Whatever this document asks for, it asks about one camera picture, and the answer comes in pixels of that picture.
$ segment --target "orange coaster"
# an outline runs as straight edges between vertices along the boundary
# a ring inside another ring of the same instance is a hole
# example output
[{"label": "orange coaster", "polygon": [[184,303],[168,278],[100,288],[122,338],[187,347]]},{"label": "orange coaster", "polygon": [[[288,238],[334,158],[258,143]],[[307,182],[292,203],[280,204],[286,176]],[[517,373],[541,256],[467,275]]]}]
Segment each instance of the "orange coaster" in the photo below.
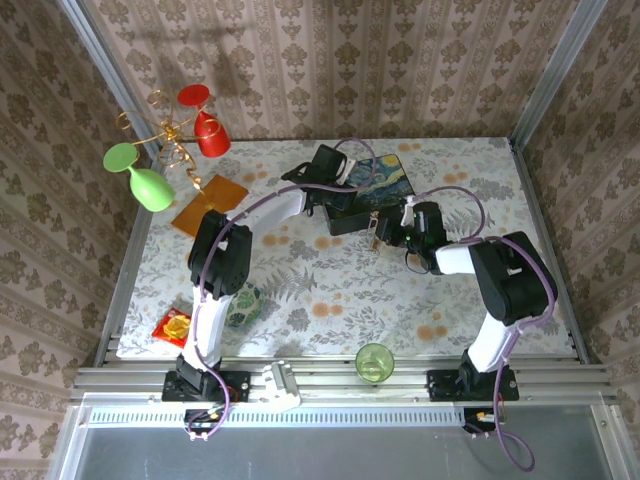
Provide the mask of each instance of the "orange coaster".
[{"label": "orange coaster", "polygon": [[211,208],[224,213],[233,210],[247,196],[249,191],[226,177],[216,175],[204,187],[204,195],[198,193],[191,203],[173,219],[171,225],[191,237],[195,237],[200,228],[202,217]]}]

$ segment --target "green ceramic cup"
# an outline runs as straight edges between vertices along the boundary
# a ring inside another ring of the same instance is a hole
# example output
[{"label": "green ceramic cup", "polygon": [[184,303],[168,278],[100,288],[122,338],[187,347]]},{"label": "green ceramic cup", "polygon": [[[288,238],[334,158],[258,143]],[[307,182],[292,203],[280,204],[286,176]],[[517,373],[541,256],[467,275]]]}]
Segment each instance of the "green ceramic cup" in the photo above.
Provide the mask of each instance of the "green ceramic cup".
[{"label": "green ceramic cup", "polygon": [[369,343],[356,355],[356,370],[369,383],[384,382],[393,373],[393,354],[384,345]]},{"label": "green ceramic cup", "polygon": [[162,175],[147,168],[134,169],[138,160],[138,149],[131,143],[119,143],[104,155],[104,168],[117,173],[129,170],[129,184],[136,199],[150,212],[164,210],[176,196],[175,190]]}]

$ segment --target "table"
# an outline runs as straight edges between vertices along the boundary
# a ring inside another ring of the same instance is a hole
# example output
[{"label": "table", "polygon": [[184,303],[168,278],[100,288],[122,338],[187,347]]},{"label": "table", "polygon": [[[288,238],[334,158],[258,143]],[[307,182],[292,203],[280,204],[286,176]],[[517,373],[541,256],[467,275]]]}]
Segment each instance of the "table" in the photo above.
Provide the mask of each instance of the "table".
[{"label": "table", "polygon": [[[246,186],[238,210],[284,186],[280,175],[310,161],[321,143],[268,141],[235,143],[221,159],[194,153],[205,181],[224,175]],[[370,144],[378,156],[398,155],[420,193],[440,185],[469,188],[487,211],[483,235],[522,230],[540,250],[513,154],[505,138],[383,139]],[[344,150],[367,158],[357,144]],[[168,173],[175,205],[153,216],[117,355],[123,359],[175,358],[180,350],[151,332],[171,306],[191,312],[187,257],[193,240],[170,225],[195,191],[181,168]],[[471,233],[477,207],[455,192],[435,194],[451,239]],[[320,209],[298,215],[254,238],[249,281],[265,298],[261,316],[243,327],[225,327],[224,356],[355,354],[369,342],[395,355],[459,355],[474,339],[485,309],[469,275],[438,277],[411,273],[404,251],[370,248],[366,232],[331,237]],[[516,353],[574,356],[565,328],[566,310],[523,336]]]}]

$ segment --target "wallpaper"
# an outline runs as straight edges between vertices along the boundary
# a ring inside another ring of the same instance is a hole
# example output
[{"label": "wallpaper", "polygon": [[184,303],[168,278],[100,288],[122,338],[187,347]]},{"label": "wallpaper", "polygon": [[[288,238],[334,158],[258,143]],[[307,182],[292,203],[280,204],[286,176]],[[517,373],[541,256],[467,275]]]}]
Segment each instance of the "wallpaper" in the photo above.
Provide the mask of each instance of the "wallpaper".
[{"label": "wallpaper", "polygon": [[55,2],[0,0],[0,479],[40,479],[137,204],[115,99]]},{"label": "wallpaper", "polygon": [[140,103],[204,83],[232,138],[320,139],[510,136],[577,0],[85,3]]},{"label": "wallpaper", "polygon": [[640,2],[610,0],[525,156],[640,453]]}]

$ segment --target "purple cable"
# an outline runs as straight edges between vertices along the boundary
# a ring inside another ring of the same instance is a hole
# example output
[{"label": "purple cable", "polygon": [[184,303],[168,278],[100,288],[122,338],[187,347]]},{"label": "purple cable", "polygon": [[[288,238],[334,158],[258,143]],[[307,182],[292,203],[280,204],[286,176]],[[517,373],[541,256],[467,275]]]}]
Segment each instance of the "purple cable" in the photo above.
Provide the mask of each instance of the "purple cable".
[{"label": "purple cable", "polygon": [[476,202],[476,204],[478,205],[478,209],[480,210],[480,225],[478,226],[478,228],[476,229],[475,232],[473,232],[471,235],[469,235],[468,237],[464,237],[462,238],[460,241],[464,242],[466,240],[472,239],[477,237],[478,235],[480,235],[480,232],[484,229],[485,223],[487,221],[485,212],[484,212],[484,207],[482,206],[482,202],[480,201],[480,199],[478,198],[478,196],[473,193],[471,190],[467,190],[464,187],[458,187],[455,185],[448,185],[448,186],[444,186],[444,187],[436,187],[433,188],[431,190],[428,190],[424,193],[421,193],[419,195],[416,195],[413,200],[414,202],[418,202],[420,200],[424,200],[425,198],[427,198],[429,195],[432,195],[436,192],[441,192],[442,190],[457,190],[459,192],[463,192],[466,193],[467,195],[469,195],[474,202]]},{"label": "purple cable", "polygon": [[[486,240],[502,242],[505,245],[507,245],[508,247],[510,247],[513,250],[515,250],[522,258],[524,258],[524,260],[531,266],[533,271],[536,273],[536,275],[540,279],[540,282],[542,282],[542,286],[544,287],[544,291],[547,294],[547,302],[548,302],[548,307],[547,307],[546,312],[543,315],[541,315],[540,317],[538,317],[538,318],[534,318],[532,320],[528,320],[526,322],[523,322],[522,325],[520,326],[520,328],[518,328],[513,333],[513,335],[511,336],[511,338],[509,339],[509,341],[505,345],[504,350],[502,351],[502,355],[501,355],[502,358],[498,362],[496,383],[495,383],[495,386],[493,388],[493,411],[494,411],[494,414],[497,417],[497,414],[495,412],[499,412],[500,411],[499,410],[499,400],[500,400],[500,381],[502,380],[502,369],[506,365],[507,360],[509,359],[509,356],[511,355],[511,352],[513,351],[513,348],[515,347],[516,343],[518,342],[518,339],[520,338],[521,332],[525,328],[530,327],[532,325],[540,325],[540,324],[542,324],[544,322],[547,322],[553,316],[553,310],[555,309],[556,298],[553,295],[553,288],[551,287],[551,284],[549,283],[549,280],[547,280],[547,278],[545,277],[544,273],[542,272],[542,269],[538,266],[538,264],[531,257],[531,255],[529,255],[520,245],[518,245],[517,243],[509,240],[508,238],[503,238],[503,237],[487,237]],[[498,441],[500,442],[500,446],[502,447],[502,451],[505,453],[507,458],[511,461],[511,463],[516,468],[518,468],[519,470],[523,471],[524,473],[532,472],[533,469],[536,466],[536,457],[534,456],[533,451],[531,450],[531,447],[529,447],[529,445],[527,445],[527,443],[522,438],[520,438],[519,436],[517,436],[517,435],[515,435],[513,433],[503,432],[502,431],[502,427],[500,426],[500,421],[497,421],[495,425],[496,425],[496,436],[498,437]],[[529,466],[525,467],[525,466],[522,466],[520,463],[518,463],[518,461],[515,459],[513,454],[507,448],[507,445],[506,445],[506,443],[504,441],[505,438],[511,438],[516,443],[519,443],[522,447],[524,447],[524,449],[529,453],[529,458],[531,458],[531,463],[529,464]]]},{"label": "purple cable", "polygon": [[[376,162],[375,162],[376,154],[374,153],[373,149],[367,143],[365,143],[364,140],[356,137],[343,138],[338,143],[336,143],[334,148],[338,148],[340,145],[342,145],[345,142],[360,143],[362,146],[364,146],[367,149],[367,151],[371,155],[371,158],[373,159],[373,161],[371,162],[372,163],[371,173],[369,174],[369,177],[367,178],[367,180],[365,180],[361,185],[358,185],[357,187],[354,187],[354,188],[338,188],[338,187],[329,187],[326,185],[319,185],[314,183],[306,183],[301,185],[290,185],[288,187],[282,188],[276,192],[270,193],[266,197],[261,198],[260,200],[255,202],[253,205],[250,205],[245,210],[243,210],[242,212],[237,214],[235,217],[233,217],[231,220],[229,220],[226,223],[226,225],[222,228],[222,230],[220,230],[220,233],[218,234],[216,239],[213,241],[211,249],[209,250],[209,254],[207,255],[207,258],[202,267],[202,273],[200,274],[200,284],[199,284],[200,303],[196,307],[196,311],[193,314],[193,323],[191,325],[191,328],[193,328],[193,345],[195,347],[196,356],[198,357],[200,362],[202,362],[202,365],[207,370],[207,372],[213,375],[213,377],[218,381],[218,383],[220,384],[220,387],[222,388],[222,391],[224,392],[224,410],[222,412],[222,416],[220,417],[220,420],[218,421],[218,423],[216,423],[215,427],[213,427],[213,429],[211,429],[207,433],[202,434],[202,438],[205,440],[208,439],[214,433],[216,433],[220,429],[222,424],[227,420],[227,417],[229,416],[230,406],[231,406],[231,398],[229,397],[229,389],[227,388],[227,384],[225,383],[224,379],[220,376],[220,374],[218,374],[218,372],[216,372],[213,368],[207,365],[206,359],[204,358],[204,355],[202,355],[202,352],[200,351],[200,347],[198,346],[198,316],[200,314],[200,308],[202,307],[202,303],[207,298],[207,294],[204,289],[205,278],[207,276],[206,275],[207,272],[209,271],[209,267],[211,267],[211,262],[213,261],[215,252],[218,249],[218,245],[220,244],[222,239],[227,235],[229,230],[231,230],[231,227],[233,227],[237,222],[245,218],[247,215],[249,215],[258,207],[267,203],[272,198],[282,195],[283,193],[299,190],[302,188],[314,188],[318,190],[325,190],[328,192],[336,192],[336,193],[353,193],[353,192],[359,192],[363,188],[366,188],[374,180],[376,175]],[[191,432],[191,425],[189,425],[187,428],[188,428],[188,431]]]}]

